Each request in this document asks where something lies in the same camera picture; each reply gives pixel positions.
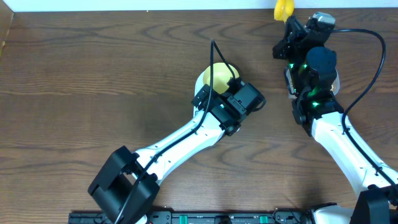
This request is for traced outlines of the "yellow plastic measuring scoop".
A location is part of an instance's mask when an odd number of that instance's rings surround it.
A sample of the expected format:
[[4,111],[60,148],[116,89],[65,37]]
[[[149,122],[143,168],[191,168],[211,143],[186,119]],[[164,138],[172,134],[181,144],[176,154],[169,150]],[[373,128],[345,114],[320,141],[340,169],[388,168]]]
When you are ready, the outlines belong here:
[[277,0],[274,8],[274,19],[287,22],[295,9],[294,0]]

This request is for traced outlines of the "pale yellow bowl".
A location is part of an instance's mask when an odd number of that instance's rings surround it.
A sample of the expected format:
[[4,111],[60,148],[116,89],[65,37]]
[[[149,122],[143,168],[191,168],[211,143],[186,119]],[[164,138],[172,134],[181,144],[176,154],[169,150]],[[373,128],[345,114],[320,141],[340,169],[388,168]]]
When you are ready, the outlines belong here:
[[[235,78],[239,78],[239,72],[232,65],[229,65],[232,69]],[[209,66],[205,71],[202,78],[203,84],[210,85],[211,67]],[[218,94],[222,94],[229,88],[228,82],[233,78],[233,75],[225,63],[214,63],[213,64],[213,90]]]

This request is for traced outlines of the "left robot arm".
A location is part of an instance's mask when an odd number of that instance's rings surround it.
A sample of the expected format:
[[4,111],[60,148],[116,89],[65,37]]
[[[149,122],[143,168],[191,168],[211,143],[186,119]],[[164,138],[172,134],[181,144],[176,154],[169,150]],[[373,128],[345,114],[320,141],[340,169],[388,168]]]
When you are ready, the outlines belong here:
[[232,136],[266,103],[250,83],[233,82],[224,93],[198,84],[193,118],[159,142],[131,152],[122,146],[106,160],[88,193],[111,223],[145,223],[162,181],[201,150]]

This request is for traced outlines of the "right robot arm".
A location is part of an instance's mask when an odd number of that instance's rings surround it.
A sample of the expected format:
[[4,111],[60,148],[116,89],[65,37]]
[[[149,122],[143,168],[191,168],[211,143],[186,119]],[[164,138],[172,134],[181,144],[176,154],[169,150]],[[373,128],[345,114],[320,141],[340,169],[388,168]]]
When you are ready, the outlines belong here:
[[273,56],[288,61],[285,82],[295,122],[321,144],[351,184],[354,208],[336,203],[312,207],[302,223],[397,223],[397,171],[357,133],[337,101],[336,52],[325,47],[335,18],[316,12],[305,25],[284,16],[285,33]]

